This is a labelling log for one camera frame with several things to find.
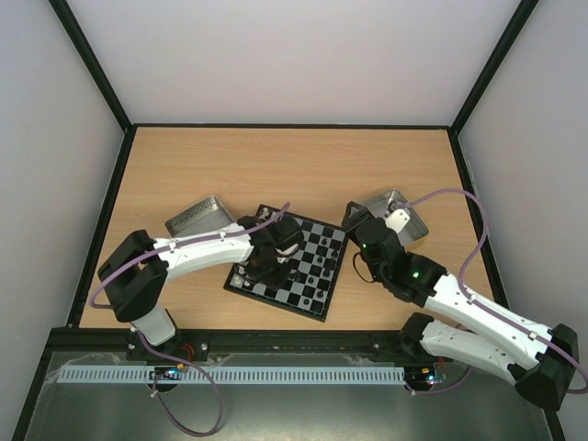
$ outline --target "metal tray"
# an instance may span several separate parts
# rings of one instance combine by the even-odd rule
[[[172,237],[213,232],[235,222],[216,196],[208,196],[165,223]]]
[[[406,203],[408,201],[399,190],[393,188],[373,198],[359,202],[359,204],[367,207],[374,217],[383,218],[393,211],[395,202]],[[410,208],[406,210],[411,215],[411,220],[398,234],[398,238],[403,247],[414,248],[424,241],[424,238],[429,234],[429,229],[414,209]]]

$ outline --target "black frame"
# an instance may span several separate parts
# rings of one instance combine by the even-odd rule
[[[73,45],[77,49],[80,57],[85,63],[89,73],[94,78],[96,85],[113,115],[117,119],[121,129],[124,132],[124,139],[120,146],[119,157],[115,164],[115,168],[110,179],[107,195],[100,211],[97,220],[94,236],[85,259],[84,270],[80,277],[80,281],[75,291],[73,298],[73,305],[70,310],[67,324],[63,328],[55,328],[51,330],[49,339],[42,353],[37,371],[31,382],[25,405],[17,423],[16,431],[13,439],[24,439],[28,430],[30,418],[35,409],[37,397],[40,393],[43,380],[49,367],[51,355],[56,351],[108,351],[108,352],[126,352],[127,331],[119,329],[80,329],[79,323],[84,310],[85,300],[92,282],[93,275],[96,271],[97,260],[102,248],[102,244],[106,237],[107,227],[114,209],[117,195],[120,188],[122,177],[124,176],[125,167],[130,155],[130,149],[136,131],[139,127],[199,127],[199,128],[255,128],[255,129],[341,129],[341,130],[445,130],[449,138],[452,152],[458,168],[461,185],[465,190],[474,192],[469,169],[467,167],[463,151],[459,145],[458,135],[465,126],[474,108],[483,96],[486,88],[490,84],[501,63],[506,57],[508,51],[515,43],[515,40],[525,23],[531,16],[538,0],[521,0],[518,8],[515,10],[508,26],[500,37],[494,50],[484,68],[482,69],[476,83],[469,92],[461,110],[451,127],[448,126],[418,126],[418,125],[336,125],[336,124],[133,124],[127,116],[123,106],[121,105],[117,95],[110,84],[107,76],[100,66],[100,63],[94,54],[87,38],[84,35],[77,19],[72,12],[72,9],[67,4],[66,0],[49,0],[57,18],[62,22],[62,25],[69,35]],[[481,215],[471,201],[468,200],[469,214],[472,219],[476,235],[481,235]],[[504,293],[503,283],[498,272],[498,267],[492,253],[492,247],[487,242],[481,249],[482,258],[488,274],[488,279],[492,288],[494,299],[497,303],[508,308],[508,300]],[[308,346],[309,339],[324,350],[328,345],[336,345],[348,347],[353,353],[371,354],[372,356],[380,356],[380,359],[390,361],[392,354],[393,360],[410,366],[415,363],[413,360],[403,358],[401,354],[392,351],[378,351],[375,347],[380,347],[380,343],[394,346],[397,342],[397,331],[390,332],[255,332],[255,331],[211,331],[211,330],[182,330],[195,339],[206,339],[209,343],[209,351],[217,350],[219,352],[232,350],[252,350],[259,348],[266,348],[271,343],[274,345],[288,344],[289,347],[293,345]],[[426,363],[428,360],[417,360],[418,363]],[[551,436],[556,441],[564,441],[565,437],[560,426],[558,416],[554,412],[545,412],[548,427]]]

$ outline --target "gray floor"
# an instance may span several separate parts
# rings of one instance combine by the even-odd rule
[[[57,357],[53,368],[64,359]],[[394,386],[221,389],[227,412],[220,432],[209,438],[215,441],[550,439],[539,409],[502,380],[482,373],[459,390],[431,397],[411,397]],[[217,404],[210,386],[180,385],[164,398],[176,417],[195,430],[207,430],[215,421]],[[193,438],[167,421],[146,386],[52,383],[40,395],[27,439]]]

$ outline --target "chessboard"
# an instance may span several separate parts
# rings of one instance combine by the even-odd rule
[[[267,219],[279,210],[260,205],[256,216]],[[247,280],[243,265],[232,267],[224,288],[324,322],[343,263],[347,237],[337,226],[287,212],[302,228],[304,244],[288,260],[290,275],[280,289]]]

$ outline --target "black cable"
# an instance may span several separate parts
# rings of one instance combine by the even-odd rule
[[[355,269],[357,275],[359,276],[359,278],[361,278],[364,282],[366,283],[374,283],[376,281],[376,279],[372,279],[371,281],[367,280],[366,278],[364,278],[361,274],[359,274],[359,271],[357,271],[357,266],[356,266],[356,259],[357,257],[360,255],[361,253],[355,253],[353,254],[353,269]]]

